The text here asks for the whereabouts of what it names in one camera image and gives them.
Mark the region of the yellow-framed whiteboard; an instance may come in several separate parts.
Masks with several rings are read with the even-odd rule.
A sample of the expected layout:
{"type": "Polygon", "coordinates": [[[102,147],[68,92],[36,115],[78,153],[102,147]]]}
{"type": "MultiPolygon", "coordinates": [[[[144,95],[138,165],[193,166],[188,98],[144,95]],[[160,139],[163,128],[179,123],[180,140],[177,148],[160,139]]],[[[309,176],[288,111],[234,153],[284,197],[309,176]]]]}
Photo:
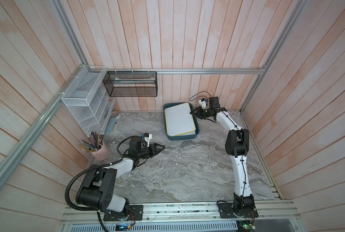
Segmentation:
{"type": "Polygon", "coordinates": [[[191,105],[188,102],[167,107],[164,110],[166,133],[170,137],[193,135],[196,124],[191,115],[191,105]]]}

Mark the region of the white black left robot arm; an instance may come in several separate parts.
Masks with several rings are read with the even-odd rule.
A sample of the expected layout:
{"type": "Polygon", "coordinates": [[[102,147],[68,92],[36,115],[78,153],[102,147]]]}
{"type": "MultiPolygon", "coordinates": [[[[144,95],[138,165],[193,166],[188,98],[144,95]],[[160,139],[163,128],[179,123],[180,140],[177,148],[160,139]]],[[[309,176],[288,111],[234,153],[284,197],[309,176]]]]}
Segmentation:
{"type": "Polygon", "coordinates": [[[121,158],[106,164],[94,164],[76,175],[73,181],[83,177],[75,202],[66,197],[68,206],[79,211],[97,211],[114,214],[117,218],[130,214],[129,200],[114,193],[116,179],[135,170],[165,150],[165,146],[151,143],[151,134],[130,136],[116,147],[121,158]]]}

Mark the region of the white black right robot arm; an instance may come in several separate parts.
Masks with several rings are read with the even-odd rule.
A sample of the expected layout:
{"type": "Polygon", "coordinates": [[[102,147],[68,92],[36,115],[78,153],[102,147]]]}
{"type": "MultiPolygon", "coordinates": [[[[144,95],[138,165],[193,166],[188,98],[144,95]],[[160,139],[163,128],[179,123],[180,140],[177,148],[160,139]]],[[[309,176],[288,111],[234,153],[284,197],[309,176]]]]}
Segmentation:
{"type": "Polygon", "coordinates": [[[259,215],[247,171],[247,155],[250,148],[249,130],[235,123],[227,109],[220,106],[218,97],[201,96],[199,105],[191,111],[191,115],[198,119],[218,122],[227,132],[225,151],[230,156],[235,177],[233,214],[237,217],[257,218],[259,215]]]}

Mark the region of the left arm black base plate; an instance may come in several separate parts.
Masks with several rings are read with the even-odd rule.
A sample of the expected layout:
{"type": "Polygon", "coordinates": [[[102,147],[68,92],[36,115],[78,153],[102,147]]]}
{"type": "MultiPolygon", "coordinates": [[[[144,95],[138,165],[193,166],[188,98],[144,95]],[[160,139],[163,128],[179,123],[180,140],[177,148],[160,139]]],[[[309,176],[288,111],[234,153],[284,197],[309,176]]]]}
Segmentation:
{"type": "Polygon", "coordinates": [[[121,212],[109,211],[104,214],[104,221],[134,221],[142,220],[143,205],[130,205],[121,212]]]}

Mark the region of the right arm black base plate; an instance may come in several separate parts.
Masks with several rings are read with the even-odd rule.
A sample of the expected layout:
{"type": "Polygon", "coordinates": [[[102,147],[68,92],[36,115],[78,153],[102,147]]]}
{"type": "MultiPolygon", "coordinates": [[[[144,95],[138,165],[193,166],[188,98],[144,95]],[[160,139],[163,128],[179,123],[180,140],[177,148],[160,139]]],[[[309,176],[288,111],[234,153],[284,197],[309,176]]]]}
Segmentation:
{"type": "Polygon", "coordinates": [[[226,201],[217,201],[216,205],[218,207],[221,218],[254,219],[259,217],[256,208],[240,207],[238,209],[235,209],[233,203],[228,203],[226,201]]]}

